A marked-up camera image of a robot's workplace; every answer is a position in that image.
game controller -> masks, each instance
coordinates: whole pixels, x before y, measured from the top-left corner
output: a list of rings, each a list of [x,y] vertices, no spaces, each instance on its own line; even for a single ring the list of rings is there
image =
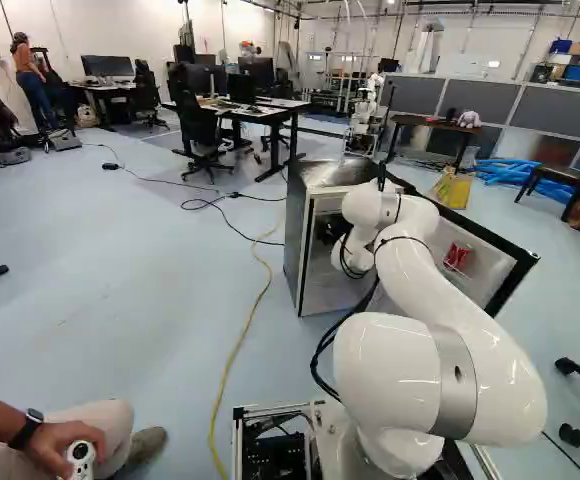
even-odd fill
[[[92,471],[97,456],[94,445],[85,440],[77,440],[68,447],[66,458],[74,466],[72,476],[65,480],[94,480]]]

red can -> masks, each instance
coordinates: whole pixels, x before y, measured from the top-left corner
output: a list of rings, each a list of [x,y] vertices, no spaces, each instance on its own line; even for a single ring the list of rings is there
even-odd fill
[[[443,259],[443,265],[449,270],[463,272],[474,249],[465,242],[454,241]]]

hand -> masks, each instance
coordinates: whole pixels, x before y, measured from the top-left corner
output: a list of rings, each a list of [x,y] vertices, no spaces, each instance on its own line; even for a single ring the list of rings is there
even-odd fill
[[[103,461],[106,447],[103,432],[83,422],[44,423],[34,432],[24,453],[37,466],[67,480],[72,476],[73,466],[66,460],[65,452],[76,440],[92,442],[97,461]]]

white wall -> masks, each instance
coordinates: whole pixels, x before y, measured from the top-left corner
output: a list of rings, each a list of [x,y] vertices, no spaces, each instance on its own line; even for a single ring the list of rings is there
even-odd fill
[[[571,2],[573,5],[571,13],[574,13],[577,2]],[[305,13],[314,16],[336,16],[339,10],[338,3],[319,4],[309,6]],[[395,6],[386,5],[385,2],[381,7],[383,12],[384,6],[388,7],[389,13],[396,13]],[[454,6],[444,7],[444,11],[452,12],[467,12],[467,7]],[[536,6],[510,6],[507,10],[536,12]],[[561,6],[546,7],[548,13],[562,12]],[[366,6],[366,13],[375,13],[376,4],[374,7]],[[350,50],[361,52],[363,49],[363,32],[365,23],[362,19],[352,19],[350,26],[345,19],[345,8],[341,9],[342,20],[340,22],[339,41],[336,50],[342,51],[345,48],[345,32],[350,32]],[[361,11],[356,2],[350,1],[351,15],[360,15]],[[525,15],[478,15],[475,18],[474,25],[471,31],[468,31],[470,25],[469,14],[444,14],[439,15],[445,23],[445,32],[441,45],[441,55],[456,54],[461,51],[465,44],[465,53],[479,54],[485,57],[492,57],[492,60],[500,60],[501,66],[497,70],[493,70],[490,74],[491,78],[510,80],[513,77],[517,63],[521,58],[521,54],[525,49],[526,42],[530,36],[531,28],[534,24],[535,18]],[[375,20],[370,19],[370,25],[374,25]],[[547,52],[547,49],[557,36],[561,35],[566,38],[570,26],[572,25],[572,18],[560,17],[541,17],[534,37],[530,43],[528,52],[523,59],[523,63],[519,70],[516,79],[520,80],[525,77],[530,65],[541,60]],[[309,50],[321,50],[326,46],[332,46],[332,35],[335,27],[335,20],[313,20],[304,21],[301,29],[301,61],[305,64],[304,52]],[[394,58],[400,59],[402,63],[405,62],[409,48],[416,48],[421,25],[416,30],[416,35],[412,45],[410,40],[412,38],[413,30],[417,23],[416,10],[410,7],[408,15],[404,18],[401,26],[401,32],[396,48],[396,55]],[[381,17],[377,27],[377,44],[375,47],[375,54],[383,57],[392,58],[393,49],[395,46],[395,37],[397,30],[398,19],[395,17]],[[570,35],[572,40],[580,40],[580,19],[577,19],[572,33]]]
[[[50,61],[65,80],[83,78],[84,54],[143,58],[162,85],[162,96],[168,97],[165,62],[173,59],[172,46],[178,43],[184,18],[184,8],[175,0],[4,0],[4,5],[13,31],[24,31],[33,45],[49,48]],[[197,51],[217,54],[224,46],[220,0],[192,1],[189,9]],[[224,9],[226,49],[233,59],[239,56],[242,40],[252,40],[264,54],[272,55],[274,14],[238,0],[229,1]],[[0,58],[5,70],[0,70],[0,96],[21,123],[32,128],[23,92],[8,78],[14,78],[9,45],[0,6]]]

smartwatch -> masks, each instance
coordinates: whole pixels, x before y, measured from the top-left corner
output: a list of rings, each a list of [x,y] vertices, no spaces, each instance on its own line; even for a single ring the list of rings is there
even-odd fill
[[[8,446],[15,450],[23,450],[41,424],[43,424],[43,413],[29,408],[26,411],[26,424],[12,437]]]

